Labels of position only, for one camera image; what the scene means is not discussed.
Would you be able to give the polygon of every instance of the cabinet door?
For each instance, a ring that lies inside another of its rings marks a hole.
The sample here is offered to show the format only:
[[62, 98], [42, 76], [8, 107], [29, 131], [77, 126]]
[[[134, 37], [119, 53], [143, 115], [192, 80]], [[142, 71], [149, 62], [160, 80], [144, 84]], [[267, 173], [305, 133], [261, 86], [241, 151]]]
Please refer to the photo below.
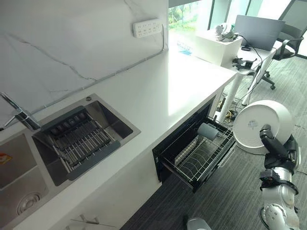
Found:
[[144, 152], [104, 184], [88, 202], [84, 215], [115, 226], [108, 230], [119, 230], [160, 186], [153, 154]]
[[69, 225], [63, 230], [116, 230], [101, 224], [89, 224], [79, 220], [71, 220]]

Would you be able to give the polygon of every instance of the dish rack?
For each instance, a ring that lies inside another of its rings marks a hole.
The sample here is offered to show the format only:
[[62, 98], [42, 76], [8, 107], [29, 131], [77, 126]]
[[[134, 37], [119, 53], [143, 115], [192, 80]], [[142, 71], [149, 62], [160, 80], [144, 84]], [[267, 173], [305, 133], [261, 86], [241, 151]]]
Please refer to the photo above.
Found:
[[211, 118], [207, 118], [205, 123], [219, 131], [214, 140], [197, 135], [179, 154], [169, 151], [163, 156], [165, 166], [175, 170], [190, 184], [199, 185], [206, 181], [234, 143], [230, 127]]
[[82, 107], [44, 133], [68, 173], [115, 141]]

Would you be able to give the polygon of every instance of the orange sticker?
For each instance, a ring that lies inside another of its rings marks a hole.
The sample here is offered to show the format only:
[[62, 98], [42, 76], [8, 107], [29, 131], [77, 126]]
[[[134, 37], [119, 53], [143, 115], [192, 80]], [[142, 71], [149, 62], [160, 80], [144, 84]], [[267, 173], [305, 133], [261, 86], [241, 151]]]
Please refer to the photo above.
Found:
[[6, 155], [3, 152], [0, 152], [0, 164], [5, 164], [6, 162], [8, 162], [10, 159], [12, 159], [12, 157], [10, 157], [9, 155]]

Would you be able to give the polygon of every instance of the gray carpet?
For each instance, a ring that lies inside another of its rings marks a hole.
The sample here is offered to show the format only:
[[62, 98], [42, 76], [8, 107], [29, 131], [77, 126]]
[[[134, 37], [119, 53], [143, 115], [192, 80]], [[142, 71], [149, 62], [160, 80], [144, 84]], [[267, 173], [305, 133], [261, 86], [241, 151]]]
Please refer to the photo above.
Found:
[[[274, 61], [269, 67], [276, 89], [261, 81], [250, 102], [275, 100], [293, 114], [293, 135], [302, 147], [302, 164], [307, 172], [307, 60], [298, 57]], [[241, 98], [251, 78], [242, 81], [236, 95]], [[213, 230], [265, 230], [258, 217], [261, 206], [259, 172], [264, 156], [246, 153], [235, 147], [227, 163], [219, 168], [195, 194], [175, 176], [171, 176], [156, 193], [121, 228], [122, 230], [182, 230], [182, 218], [201, 217]], [[293, 183], [299, 188], [295, 205], [300, 208], [300, 228], [307, 229], [307, 176], [297, 172]]]

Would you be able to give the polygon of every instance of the drawer handle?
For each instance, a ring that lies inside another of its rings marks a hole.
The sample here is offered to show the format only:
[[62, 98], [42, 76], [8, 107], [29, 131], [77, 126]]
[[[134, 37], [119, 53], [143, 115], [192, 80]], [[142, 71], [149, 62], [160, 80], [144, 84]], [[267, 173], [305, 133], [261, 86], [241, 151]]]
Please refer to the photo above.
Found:
[[94, 221], [93, 220], [87, 220], [83, 214], [81, 214], [80, 217], [81, 217], [81, 219], [82, 219], [82, 221], [84, 223], [87, 223], [87, 224], [100, 224], [97, 217], [94, 218]]

